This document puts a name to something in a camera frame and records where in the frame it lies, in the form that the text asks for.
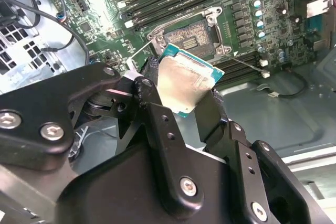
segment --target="bolt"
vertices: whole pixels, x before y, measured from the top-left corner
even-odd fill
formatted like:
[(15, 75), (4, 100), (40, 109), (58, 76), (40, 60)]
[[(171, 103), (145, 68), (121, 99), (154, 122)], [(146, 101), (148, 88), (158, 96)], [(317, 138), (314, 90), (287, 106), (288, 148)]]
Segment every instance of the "bolt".
[(142, 79), (142, 83), (147, 85), (148, 87), (152, 86), (152, 83), (148, 79)]
[(159, 36), (157, 36), (156, 40), (159, 41), (159, 42), (163, 41), (163, 37), (161, 35), (159, 35)]
[(56, 123), (44, 125), (40, 130), (41, 136), (46, 140), (56, 141), (64, 136), (64, 130)]
[(242, 131), (242, 127), (240, 127), (240, 125), (239, 124), (234, 124), (235, 125), (235, 128), (238, 130), (238, 131)]
[(105, 67), (104, 68), (104, 72), (107, 73), (110, 76), (114, 76), (115, 75), (115, 73), (114, 73), (114, 71), (113, 71), (112, 68)]
[(195, 196), (197, 193), (197, 188), (195, 183), (189, 178), (182, 178), (180, 180), (180, 186), (182, 191), (188, 196)]
[(0, 128), (2, 129), (14, 129), (18, 127), (21, 122), (21, 117), (14, 112), (0, 113)]
[(264, 208), (257, 202), (252, 202), (251, 204), (252, 211), (254, 214), (257, 216), (257, 218), (261, 221), (266, 221), (267, 220), (267, 214), (264, 210)]
[(267, 152), (270, 151), (270, 149), (269, 149), (269, 147), (267, 146), (267, 144), (265, 144), (265, 143), (261, 143), (261, 145), (262, 145), (262, 147), (263, 147)]

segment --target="metal frame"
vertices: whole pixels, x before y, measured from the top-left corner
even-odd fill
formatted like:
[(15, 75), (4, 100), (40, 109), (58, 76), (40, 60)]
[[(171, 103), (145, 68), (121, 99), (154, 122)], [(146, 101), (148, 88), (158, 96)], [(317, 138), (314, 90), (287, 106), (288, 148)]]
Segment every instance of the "metal frame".
[[(147, 65), (145, 76), (157, 72), (156, 64)], [(46, 220), (56, 207), (56, 224), (100, 224), (116, 215), (116, 222), (132, 223), (130, 213), (143, 207), (154, 208), (136, 214), (145, 222), (331, 223), (277, 153), (263, 141), (250, 144), (243, 128), (228, 120), (217, 91), (209, 91), (195, 116), (204, 151), (227, 164), (185, 146), (155, 84), (143, 76), (120, 78), (97, 63), (2, 95), (0, 112), (21, 120), (11, 129), (15, 120), (0, 121), (0, 161), (7, 164), (1, 170), (7, 183), (0, 189)], [(38, 103), (27, 107), (22, 97)], [(66, 175), (73, 129), (101, 116), (118, 118), (120, 155), (78, 177)], [(17, 187), (8, 186), (13, 182)], [(28, 202), (30, 196), (35, 200)], [(141, 204), (130, 204), (137, 197)], [(220, 209), (215, 215), (214, 208)]]

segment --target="hole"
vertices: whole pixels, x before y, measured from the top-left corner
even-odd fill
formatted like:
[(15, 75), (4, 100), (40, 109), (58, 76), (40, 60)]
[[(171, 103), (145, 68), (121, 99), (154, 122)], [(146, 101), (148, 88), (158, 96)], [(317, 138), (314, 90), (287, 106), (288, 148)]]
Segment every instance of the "hole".
[(0, 30), (3, 35), (9, 34), (9, 31), (6, 28)]
[(37, 66), (36, 66), (36, 64), (32, 61), (31, 63), (30, 63), (35, 69), (37, 69)]
[(15, 27), (13, 25), (10, 25), (10, 26), (7, 26), (7, 29), (9, 31), (14, 31), (15, 30)]
[(41, 51), (38, 47), (34, 47), (33, 50), (35, 51), (35, 53), (39, 54)]
[(126, 104), (125, 103), (123, 103), (123, 102), (118, 103), (118, 105), (117, 105), (118, 112), (122, 112), (125, 109), (126, 109)]
[(15, 62), (11, 62), (10, 64), (8, 64), (10, 68), (15, 68), (16, 67), (16, 63)]
[(28, 54), (29, 54), (32, 58), (34, 58), (34, 57), (36, 56), (36, 53), (34, 53), (34, 51), (32, 51), (32, 50), (29, 50), (29, 51), (28, 51)]
[(170, 140), (175, 140), (175, 135), (173, 133), (168, 133), (167, 134), (167, 137), (170, 139)]
[(4, 62), (9, 62), (12, 60), (11, 57), (6, 52), (0, 54), (0, 57), (4, 60)]
[(5, 74), (9, 71), (8, 66), (6, 66), (1, 60), (0, 60), (0, 74)]
[(1, 46), (2, 46), (3, 48), (7, 48), (6, 45), (5, 45), (5, 43), (4, 43), (2, 40), (0, 40), (0, 44), (1, 44)]
[(73, 119), (74, 118), (73, 116), (75, 115), (75, 112), (72, 111), (72, 112), (69, 113), (69, 115), (70, 115), (70, 119)]
[(168, 116), (166, 116), (166, 115), (161, 116), (161, 118), (162, 118), (162, 120), (165, 121), (165, 122), (168, 122), (168, 121), (169, 121)]
[(255, 171), (251, 167), (249, 167), (248, 170), (251, 174), (255, 174)]
[(34, 60), (34, 62), (35, 62), (36, 65), (38, 65), (38, 66), (41, 66), (41, 65), (42, 65), (42, 62), (40, 61), (39, 58), (36, 58), (36, 59)]
[(40, 59), (41, 59), (41, 61), (43, 61), (43, 62), (46, 62), (46, 61), (47, 61), (47, 58), (44, 56), (44, 54), (41, 54), (41, 55), (40, 55)]
[(9, 41), (9, 42), (16, 42), (16, 39), (14, 39), (14, 37), (12, 35), (7, 35), (6, 39)]
[(16, 38), (17, 41), (22, 40), (22, 36), (16, 31), (13, 33), (14, 37)]
[(23, 29), (20, 29), (20, 30), (19, 30), (19, 33), (21, 33), (21, 35), (22, 35), (24, 38), (28, 37), (28, 33), (26, 33), (26, 31), (24, 31)]

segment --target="green circuit board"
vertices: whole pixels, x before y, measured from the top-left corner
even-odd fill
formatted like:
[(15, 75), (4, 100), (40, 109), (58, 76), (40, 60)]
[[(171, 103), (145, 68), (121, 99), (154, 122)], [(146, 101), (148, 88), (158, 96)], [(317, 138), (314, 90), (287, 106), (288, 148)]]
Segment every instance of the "green circuit board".
[[(221, 37), (221, 43), (229, 47), (226, 55), (240, 57), (257, 52), (267, 58), (267, 69), (271, 72), (286, 62), (298, 66), (313, 61), (314, 51), (307, 46), (306, 34), (307, 31), (316, 31), (321, 26), (319, 21), (316, 24), (311, 22), (313, 25), (309, 30), (304, 17), (301, 17), (300, 22), (293, 23), (291, 17), (296, 15), (295, 0), (180, 0), (180, 7), (170, 4), (175, 0), (65, 1), (68, 7), (67, 22), (86, 41), (92, 62), (106, 62), (119, 71), (127, 70), (125, 61), (148, 42), (148, 35), (155, 28), (183, 16), (188, 18), (165, 27), (165, 40), (169, 36), (169, 39), (185, 36), (190, 40), (177, 40), (186, 43), (188, 49), (199, 46), (200, 41), (208, 36), (211, 45), (194, 50), (200, 52), (201, 56), (193, 53), (216, 65), (227, 60), (225, 56), (213, 56), (217, 53), (216, 42)], [(260, 1), (260, 6), (256, 7), (255, 1)], [(221, 10), (216, 17), (217, 31), (214, 27), (207, 26), (206, 22), (202, 25), (207, 16), (200, 12), (211, 7)], [(280, 9), (285, 9), (286, 13), (282, 14)], [(259, 15), (256, 14), (258, 10), (262, 14), (256, 17)], [(127, 25), (130, 20), (137, 24), (130, 27)], [(260, 21), (263, 23), (262, 27), (256, 25)], [(199, 40), (190, 35), (191, 29), (195, 33), (202, 33)], [(139, 69), (150, 55), (159, 56), (154, 45), (145, 48), (135, 57), (136, 67)]]

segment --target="white connector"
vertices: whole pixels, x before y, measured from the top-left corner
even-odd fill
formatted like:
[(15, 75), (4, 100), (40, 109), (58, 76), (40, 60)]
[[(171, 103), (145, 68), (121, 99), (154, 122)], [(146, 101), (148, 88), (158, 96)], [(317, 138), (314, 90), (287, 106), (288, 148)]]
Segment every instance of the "white connector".
[(259, 63), (262, 67), (265, 67), (268, 65), (268, 60), (259, 60)]

